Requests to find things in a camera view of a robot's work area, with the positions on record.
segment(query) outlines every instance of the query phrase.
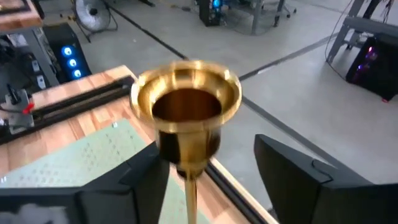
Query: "red clip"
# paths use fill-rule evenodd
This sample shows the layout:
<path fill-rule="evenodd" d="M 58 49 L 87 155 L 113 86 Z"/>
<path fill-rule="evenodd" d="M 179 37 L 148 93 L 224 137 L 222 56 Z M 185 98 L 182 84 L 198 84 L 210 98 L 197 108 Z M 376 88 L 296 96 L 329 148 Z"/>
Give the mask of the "red clip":
<path fill-rule="evenodd" d="M 35 104 L 34 103 L 29 103 L 27 105 L 27 107 L 22 112 L 24 114 L 29 114 L 32 111 L 33 107 L 35 107 Z"/>

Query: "metal table leg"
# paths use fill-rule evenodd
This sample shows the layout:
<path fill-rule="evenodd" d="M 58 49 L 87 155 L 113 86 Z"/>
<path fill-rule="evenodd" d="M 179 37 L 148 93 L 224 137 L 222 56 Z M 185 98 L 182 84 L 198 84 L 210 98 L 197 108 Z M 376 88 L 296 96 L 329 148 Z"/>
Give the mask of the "metal table leg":
<path fill-rule="evenodd" d="M 256 9 L 254 11 L 254 16 L 253 16 L 253 23 L 251 26 L 251 35 L 256 35 L 257 26 L 258 26 L 260 15 L 261 15 L 261 4 L 262 4 L 262 1 L 257 0 Z"/>
<path fill-rule="evenodd" d="M 274 27 L 277 27 L 279 25 L 279 18 L 280 14 L 282 13 L 282 8 L 285 5 L 285 0 L 279 0 L 278 3 L 278 8 L 276 10 L 276 15 L 275 15 L 275 21 L 274 21 Z"/>
<path fill-rule="evenodd" d="M 40 47 L 40 42 L 34 33 L 34 30 L 24 30 L 22 31 L 22 35 L 25 37 L 27 44 L 29 45 L 30 50 L 34 54 L 36 61 L 39 63 L 40 68 L 43 71 L 43 74 L 49 81 L 50 86 L 57 86 L 59 82 L 57 77 L 55 76 L 53 70 L 50 67 L 49 61 L 46 58 L 46 54 L 43 49 Z"/>
<path fill-rule="evenodd" d="M 329 51 L 329 55 L 328 58 L 326 59 L 326 61 L 328 63 L 332 63 L 333 59 L 335 58 L 335 56 L 337 55 L 340 47 L 343 45 L 344 39 L 347 36 L 347 33 L 349 31 L 349 27 L 346 25 L 343 25 L 336 37 L 335 43 L 333 44 L 333 46 L 331 47 L 330 51 Z"/>
<path fill-rule="evenodd" d="M 365 0 L 355 0 L 353 5 L 351 6 L 351 9 L 348 12 L 348 17 L 356 17 L 359 13 L 359 10 L 361 10 L 361 7 L 363 5 Z M 333 43 L 333 46 L 330 49 L 330 52 L 328 54 L 327 62 L 332 63 L 334 57 L 336 56 L 338 50 L 340 47 L 344 44 L 344 40 L 348 34 L 349 28 L 344 25 L 341 27 L 337 38 L 335 42 Z"/>
<path fill-rule="evenodd" d="M 381 2 L 381 0 L 372 0 L 369 3 L 368 8 L 366 9 L 365 13 L 363 14 L 363 18 L 364 19 L 371 19 L 374 11 L 376 10 L 377 6 L 379 5 L 379 3 Z M 349 43 L 350 44 L 355 44 L 357 43 L 357 41 L 359 40 L 359 38 L 361 37 L 361 32 L 355 31 L 354 34 L 351 36 Z M 352 49 L 352 45 L 348 44 L 347 45 L 347 49 Z"/>

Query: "gold metal rod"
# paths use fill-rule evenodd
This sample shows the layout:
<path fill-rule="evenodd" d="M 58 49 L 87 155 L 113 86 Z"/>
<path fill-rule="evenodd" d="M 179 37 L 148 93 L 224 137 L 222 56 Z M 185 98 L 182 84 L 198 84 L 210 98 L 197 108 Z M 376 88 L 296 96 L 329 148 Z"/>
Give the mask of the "gold metal rod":
<path fill-rule="evenodd" d="M 185 198 L 187 200 L 188 224 L 197 224 L 197 182 L 185 181 Z"/>

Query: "workbench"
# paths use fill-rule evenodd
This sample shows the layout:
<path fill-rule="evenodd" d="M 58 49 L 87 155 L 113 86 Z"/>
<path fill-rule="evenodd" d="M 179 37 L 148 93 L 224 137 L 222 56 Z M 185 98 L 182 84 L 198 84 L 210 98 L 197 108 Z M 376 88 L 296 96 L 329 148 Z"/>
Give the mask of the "workbench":
<path fill-rule="evenodd" d="M 116 67 L 81 80 L 34 93 L 32 101 L 35 103 L 36 108 L 40 108 L 65 98 L 79 95 L 82 92 L 90 91 L 128 75 L 136 78 L 126 66 Z M 126 96 L 41 129 L 36 133 L 0 145 L 0 177 L 6 177 L 9 171 L 30 164 L 57 151 L 61 147 L 112 125 L 120 119 L 128 120 L 146 145 L 152 143 L 155 139 L 154 130 L 140 123 L 133 115 L 130 109 L 129 97 Z M 267 223 L 277 223 L 216 159 L 211 160 L 211 165 L 223 175 L 223 178 L 228 180 L 237 190 L 239 196 L 250 204 L 251 209 L 254 209 Z M 183 189 L 183 181 L 177 176 L 173 167 L 170 168 L 170 176 Z M 198 209 L 209 219 L 210 223 L 250 223 L 223 192 L 223 189 L 206 173 L 198 180 Z"/>
<path fill-rule="evenodd" d="M 30 50 L 39 63 L 44 76 L 49 81 L 50 86 L 59 85 L 53 69 L 51 68 L 50 58 L 43 44 L 39 40 L 36 30 L 43 26 L 42 19 L 31 0 L 26 0 L 29 6 L 28 11 L 15 12 L 0 15 L 0 35 L 22 34 L 29 45 Z"/>

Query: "bell rim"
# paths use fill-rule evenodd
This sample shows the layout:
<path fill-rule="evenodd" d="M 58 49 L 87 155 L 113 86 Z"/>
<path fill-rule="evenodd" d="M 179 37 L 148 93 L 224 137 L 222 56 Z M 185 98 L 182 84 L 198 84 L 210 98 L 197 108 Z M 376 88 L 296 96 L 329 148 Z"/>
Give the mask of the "bell rim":
<path fill-rule="evenodd" d="M 203 121 L 185 121 L 172 122 L 164 119 L 148 116 L 143 112 L 141 105 L 138 103 L 140 90 L 150 81 L 161 76 L 161 71 L 175 71 L 179 69 L 197 69 L 211 70 L 214 74 L 219 75 L 224 81 L 228 82 L 234 90 L 234 103 L 221 114 L 204 119 Z M 217 63 L 205 62 L 202 60 L 177 61 L 169 65 L 159 67 L 158 69 L 148 70 L 142 73 L 139 78 L 132 84 L 130 93 L 130 106 L 133 114 L 146 125 L 166 133 L 188 133 L 196 131 L 206 131 L 216 129 L 230 120 L 238 111 L 242 100 L 242 88 L 238 76 L 231 72 L 227 67 Z"/>

